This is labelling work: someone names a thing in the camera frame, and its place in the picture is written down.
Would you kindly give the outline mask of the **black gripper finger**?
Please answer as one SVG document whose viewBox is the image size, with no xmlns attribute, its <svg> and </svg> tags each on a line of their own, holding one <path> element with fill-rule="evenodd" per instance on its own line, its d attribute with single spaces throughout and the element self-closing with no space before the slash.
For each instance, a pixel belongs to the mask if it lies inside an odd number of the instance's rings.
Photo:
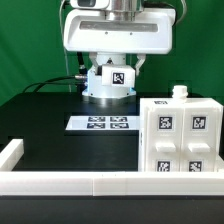
<svg viewBox="0 0 224 224">
<path fill-rule="evenodd" d="M 135 64 L 136 75 L 139 75 L 140 68 L 144 64 L 145 60 L 146 60 L 146 55 L 145 54 L 138 54 L 137 55 L 137 62 Z"/>
<path fill-rule="evenodd" d="M 88 73 L 90 75 L 101 76 L 102 75 L 102 66 L 97 62 L 97 53 L 90 52 L 89 59 L 92 63 L 92 67 L 89 69 Z"/>
</svg>

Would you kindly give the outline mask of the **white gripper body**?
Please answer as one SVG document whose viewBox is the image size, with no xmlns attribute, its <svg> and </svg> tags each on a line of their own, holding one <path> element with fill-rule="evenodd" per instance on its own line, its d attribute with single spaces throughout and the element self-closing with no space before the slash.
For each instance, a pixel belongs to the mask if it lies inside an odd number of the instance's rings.
<svg viewBox="0 0 224 224">
<path fill-rule="evenodd" d="M 174 9 L 146 8 L 133 21 L 109 21 L 103 11 L 74 9 L 66 18 L 63 44 L 68 51 L 167 54 L 175 16 Z"/>
</svg>

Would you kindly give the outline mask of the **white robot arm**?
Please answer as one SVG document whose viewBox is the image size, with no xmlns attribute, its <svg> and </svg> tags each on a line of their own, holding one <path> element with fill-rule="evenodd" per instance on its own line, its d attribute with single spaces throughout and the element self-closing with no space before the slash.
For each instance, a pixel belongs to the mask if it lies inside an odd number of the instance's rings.
<svg viewBox="0 0 224 224">
<path fill-rule="evenodd" d="M 144 0 L 70 0 L 63 44 L 87 52 L 92 67 L 83 96 L 120 100 L 135 94 L 135 78 L 148 54 L 172 48 L 176 11 Z"/>
</svg>

